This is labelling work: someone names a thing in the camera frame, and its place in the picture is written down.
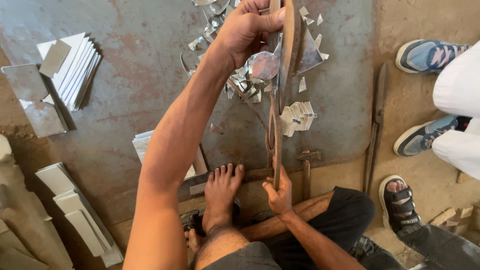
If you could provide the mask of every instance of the workbench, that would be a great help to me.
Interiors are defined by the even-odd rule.
[[[352,161],[368,145],[372,99],[372,1],[304,0],[330,57],[307,71],[307,90],[294,78],[290,102],[310,101],[318,118],[309,131],[284,137],[282,163],[301,170],[295,156],[320,150],[313,167]],[[133,217],[141,163],[132,140],[153,130],[187,84],[180,53],[193,69],[203,50],[188,44],[206,19],[189,0],[0,1],[0,44],[12,65],[41,63],[36,44],[87,32],[104,56],[84,106],[66,116],[71,131],[49,136],[54,151],[107,224]],[[269,94],[254,104],[265,117]],[[210,133],[213,123],[223,135]],[[248,106],[221,93],[201,148],[209,170],[233,162],[266,167],[264,130]]]

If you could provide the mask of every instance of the white trousers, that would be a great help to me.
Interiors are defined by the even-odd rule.
[[[444,112],[473,117],[465,132],[449,130],[434,140],[441,159],[480,180],[480,41],[438,76],[433,102]]]

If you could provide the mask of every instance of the sandal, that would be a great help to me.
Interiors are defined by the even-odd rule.
[[[401,190],[399,193],[387,190],[387,185],[397,180],[402,181],[405,185],[407,184],[400,176],[392,175],[385,178],[378,188],[378,196],[384,209],[382,215],[384,226],[392,229],[395,234],[405,227],[421,222],[420,216],[415,212],[415,202],[413,201],[413,193],[410,186],[407,186],[406,189]],[[407,198],[410,199],[401,205],[392,203]],[[412,212],[412,214],[405,218],[394,216],[394,214],[408,212]]]

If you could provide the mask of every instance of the blue sneaker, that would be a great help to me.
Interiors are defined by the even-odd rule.
[[[448,115],[410,128],[393,144],[393,151],[399,156],[410,157],[432,148],[432,143],[436,138],[448,130],[457,128],[456,118],[455,115]]]
[[[407,73],[440,73],[449,62],[471,47],[472,45],[451,44],[433,39],[418,39],[398,50],[395,65]]]

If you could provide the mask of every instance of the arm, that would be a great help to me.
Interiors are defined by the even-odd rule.
[[[244,0],[228,16],[194,76],[167,110],[148,144],[123,268],[186,269],[177,191],[228,76],[260,46],[262,31],[283,26],[283,12],[260,16],[268,0]]]
[[[364,270],[354,258],[332,240],[303,221],[292,208],[292,182],[285,169],[280,170],[280,189],[275,191],[271,183],[263,183],[268,193],[272,212],[285,224],[319,269]]]

